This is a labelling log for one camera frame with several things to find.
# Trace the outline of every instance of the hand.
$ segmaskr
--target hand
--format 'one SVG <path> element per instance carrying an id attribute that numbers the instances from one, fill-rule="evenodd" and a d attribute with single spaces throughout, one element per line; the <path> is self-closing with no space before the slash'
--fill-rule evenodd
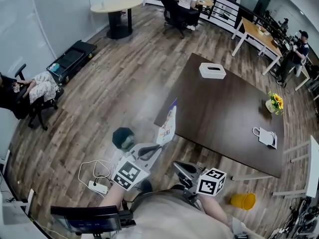
<path id="1" fill-rule="evenodd" d="M 19 93 L 19 92 L 20 92 L 20 86 L 19 86 L 19 84 L 18 84 L 17 82 L 15 82 L 15 83 L 13 84 L 13 91 L 14 91 L 15 93 Z"/>

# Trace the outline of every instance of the white tissue box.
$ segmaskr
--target white tissue box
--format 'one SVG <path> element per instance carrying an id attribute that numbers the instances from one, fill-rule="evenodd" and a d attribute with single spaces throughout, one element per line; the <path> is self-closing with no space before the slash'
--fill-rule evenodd
<path id="1" fill-rule="evenodd" d="M 203 78 L 224 79 L 226 72 L 222 65 L 213 63 L 201 63 L 199 67 Z"/>

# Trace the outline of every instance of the beige shirt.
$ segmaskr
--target beige shirt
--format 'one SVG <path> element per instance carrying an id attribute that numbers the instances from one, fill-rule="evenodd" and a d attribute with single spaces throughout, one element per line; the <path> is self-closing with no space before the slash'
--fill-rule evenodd
<path id="1" fill-rule="evenodd" d="M 154 195 L 134 211 L 136 226 L 116 239 L 233 239 L 231 230 L 174 196 Z"/>

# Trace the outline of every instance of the black office chair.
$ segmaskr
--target black office chair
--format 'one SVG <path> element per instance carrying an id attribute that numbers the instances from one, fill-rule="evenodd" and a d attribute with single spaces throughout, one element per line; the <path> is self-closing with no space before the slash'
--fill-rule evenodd
<path id="1" fill-rule="evenodd" d="M 165 24 L 169 24 L 173 28 L 177 28 L 181 35 L 182 39 L 184 38 L 183 29 L 186 28 L 186 18 L 182 17 L 179 13 L 179 7 L 176 0 L 160 0 L 165 7 L 164 17 Z"/>
<path id="2" fill-rule="evenodd" d="M 26 67 L 26 64 L 23 64 L 20 69 L 16 72 L 15 77 L 19 75 L 21 80 L 25 80 L 22 70 Z M 58 109 L 57 106 L 57 100 L 60 98 L 60 96 L 63 94 L 63 89 L 59 89 L 56 92 L 56 97 L 53 100 L 49 100 L 47 102 L 44 102 L 44 97 L 40 97 L 37 100 L 35 100 L 32 104 L 28 101 L 29 96 L 26 98 L 23 98 L 22 96 L 25 94 L 28 86 L 24 86 L 20 89 L 19 94 L 17 95 L 16 99 L 13 102 L 5 102 L 5 99 L 2 98 L 0 100 L 0 108 L 8 109 L 13 112 L 14 116 L 22 120 L 27 117 L 27 115 L 30 115 L 30 121 L 28 126 L 30 128 L 33 128 L 32 122 L 34 121 L 35 117 L 38 116 L 40 124 L 42 128 L 47 131 L 48 127 L 44 125 L 41 111 L 48 108 L 54 108 L 55 110 Z"/>

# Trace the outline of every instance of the yellow bucket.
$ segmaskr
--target yellow bucket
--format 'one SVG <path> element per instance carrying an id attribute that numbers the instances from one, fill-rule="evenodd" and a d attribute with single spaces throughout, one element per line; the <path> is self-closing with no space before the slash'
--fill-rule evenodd
<path id="1" fill-rule="evenodd" d="M 249 211 L 256 203 L 256 195 L 254 193 L 235 194 L 232 196 L 230 203 L 233 206 Z"/>

